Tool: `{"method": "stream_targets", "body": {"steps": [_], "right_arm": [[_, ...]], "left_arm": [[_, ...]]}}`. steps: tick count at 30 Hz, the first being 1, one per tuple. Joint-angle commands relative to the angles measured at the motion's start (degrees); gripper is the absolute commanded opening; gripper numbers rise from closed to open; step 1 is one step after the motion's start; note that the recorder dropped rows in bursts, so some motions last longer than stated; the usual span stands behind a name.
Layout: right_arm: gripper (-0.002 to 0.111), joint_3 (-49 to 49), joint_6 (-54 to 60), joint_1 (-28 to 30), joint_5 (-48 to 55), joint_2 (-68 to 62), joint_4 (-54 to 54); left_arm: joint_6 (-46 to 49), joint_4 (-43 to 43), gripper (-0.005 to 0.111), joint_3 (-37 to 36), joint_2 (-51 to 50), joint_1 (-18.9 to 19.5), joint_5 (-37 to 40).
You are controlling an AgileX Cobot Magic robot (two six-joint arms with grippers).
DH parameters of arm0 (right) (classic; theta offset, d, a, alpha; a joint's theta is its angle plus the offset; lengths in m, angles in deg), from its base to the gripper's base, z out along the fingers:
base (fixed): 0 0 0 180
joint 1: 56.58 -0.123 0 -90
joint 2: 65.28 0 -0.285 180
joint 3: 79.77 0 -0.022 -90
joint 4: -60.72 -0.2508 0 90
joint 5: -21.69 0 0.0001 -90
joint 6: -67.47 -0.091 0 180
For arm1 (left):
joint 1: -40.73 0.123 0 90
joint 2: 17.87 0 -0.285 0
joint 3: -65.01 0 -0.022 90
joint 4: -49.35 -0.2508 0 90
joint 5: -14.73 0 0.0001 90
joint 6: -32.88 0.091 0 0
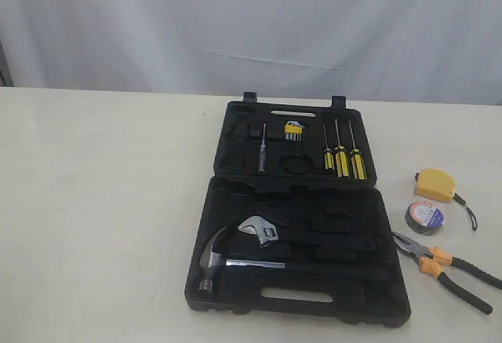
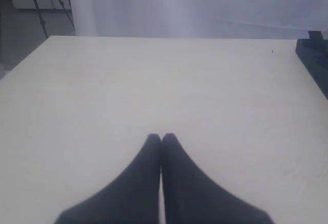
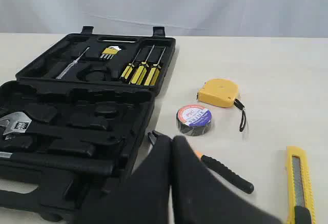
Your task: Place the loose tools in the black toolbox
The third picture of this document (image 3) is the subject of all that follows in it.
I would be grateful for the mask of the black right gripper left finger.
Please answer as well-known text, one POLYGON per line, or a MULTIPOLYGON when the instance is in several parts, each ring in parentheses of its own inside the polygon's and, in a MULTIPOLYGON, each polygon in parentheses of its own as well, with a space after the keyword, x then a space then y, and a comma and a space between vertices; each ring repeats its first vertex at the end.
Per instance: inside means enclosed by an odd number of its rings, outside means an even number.
POLYGON ((82 210, 77 223, 168 223, 171 141, 158 138, 134 173, 82 210))

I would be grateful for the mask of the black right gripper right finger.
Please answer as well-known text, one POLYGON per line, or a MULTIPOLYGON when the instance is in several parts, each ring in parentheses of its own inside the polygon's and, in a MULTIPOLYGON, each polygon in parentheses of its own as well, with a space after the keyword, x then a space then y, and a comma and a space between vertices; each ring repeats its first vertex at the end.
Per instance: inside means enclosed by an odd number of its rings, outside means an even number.
POLYGON ((187 139, 175 136, 172 201, 175 223, 280 223, 224 186, 198 159, 187 139))

